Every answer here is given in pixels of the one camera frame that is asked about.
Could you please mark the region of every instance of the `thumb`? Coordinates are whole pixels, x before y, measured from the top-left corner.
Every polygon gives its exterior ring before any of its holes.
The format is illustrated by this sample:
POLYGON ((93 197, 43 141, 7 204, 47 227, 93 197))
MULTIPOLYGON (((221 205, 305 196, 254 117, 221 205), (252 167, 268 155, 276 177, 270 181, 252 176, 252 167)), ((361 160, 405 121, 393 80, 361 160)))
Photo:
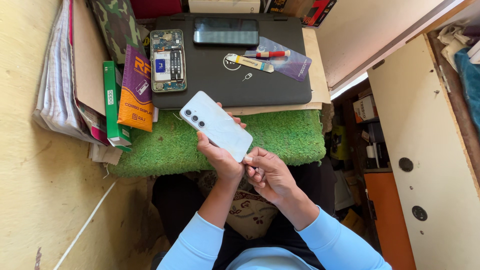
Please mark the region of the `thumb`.
POLYGON ((215 147, 210 144, 208 137, 201 131, 197 132, 198 143, 197 149, 204 154, 207 158, 210 157, 210 152, 212 151, 212 147, 215 147))
POLYGON ((252 167, 262 168, 266 172, 273 172, 276 170, 275 162, 262 156, 245 156, 244 160, 248 165, 252 167))

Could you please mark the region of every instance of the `screwdriver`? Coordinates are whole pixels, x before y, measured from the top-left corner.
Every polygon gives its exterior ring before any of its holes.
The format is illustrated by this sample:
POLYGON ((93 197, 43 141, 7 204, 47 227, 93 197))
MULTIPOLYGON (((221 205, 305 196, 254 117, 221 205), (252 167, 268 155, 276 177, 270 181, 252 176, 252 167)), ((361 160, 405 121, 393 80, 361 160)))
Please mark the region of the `screwdriver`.
POLYGON ((290 56, 290 50, 286 51, 265 51, 257 54, 242 55, 244 57, 273 57, 273 56, 290 56))

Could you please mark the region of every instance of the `light blue sleeve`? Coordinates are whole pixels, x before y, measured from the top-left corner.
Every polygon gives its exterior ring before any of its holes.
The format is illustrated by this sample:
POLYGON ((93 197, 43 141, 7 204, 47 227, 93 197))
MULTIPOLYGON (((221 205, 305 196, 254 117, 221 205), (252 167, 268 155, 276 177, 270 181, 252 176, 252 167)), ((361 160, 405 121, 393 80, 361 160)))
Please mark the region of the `light blue sleeve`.
POLYGON ((298 233, 326 270, 392 269, 365 240, 322 209, 317 219, 298 233))
POLYGON ((222 245, 223 229, 195 213, 157 270, 211 269, 222 245))

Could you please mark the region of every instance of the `blue card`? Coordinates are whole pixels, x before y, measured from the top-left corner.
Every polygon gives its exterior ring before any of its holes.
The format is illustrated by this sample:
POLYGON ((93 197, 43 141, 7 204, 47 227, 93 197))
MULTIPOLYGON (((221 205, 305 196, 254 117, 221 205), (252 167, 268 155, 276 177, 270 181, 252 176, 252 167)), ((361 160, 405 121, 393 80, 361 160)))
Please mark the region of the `blue card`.
MULTIPOLYGON (((245 54, 257 54, 265 51, 286 51, 289 48, 282 46, 274 41, 271 41, 265 37, 260 37, 260 43, 257 47, 250 48, 245 54)), ((254 58, 258 61, 270 64, 275 71, 287 75, 299 82, 305 80, 305 76, 308 73, 308 68, 312 63, 312 60, 305 55, 290 50, 290 56, 279 56, 271 58, 254 58)))
POLYGON ((155 59, 155 72, 156 73, 165 72, 165 59, 155 59))

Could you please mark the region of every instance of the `red screwdriver handle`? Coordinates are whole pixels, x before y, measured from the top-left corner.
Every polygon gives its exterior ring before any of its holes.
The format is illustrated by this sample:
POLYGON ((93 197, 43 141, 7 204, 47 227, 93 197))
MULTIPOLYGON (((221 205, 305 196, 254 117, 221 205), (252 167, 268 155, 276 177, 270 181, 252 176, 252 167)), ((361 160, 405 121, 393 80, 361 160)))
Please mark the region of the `red screwdriver handle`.
POLYGON ((290 56, 290 50, 287 51, 266 51, 257 53, 257 57, 290 56))

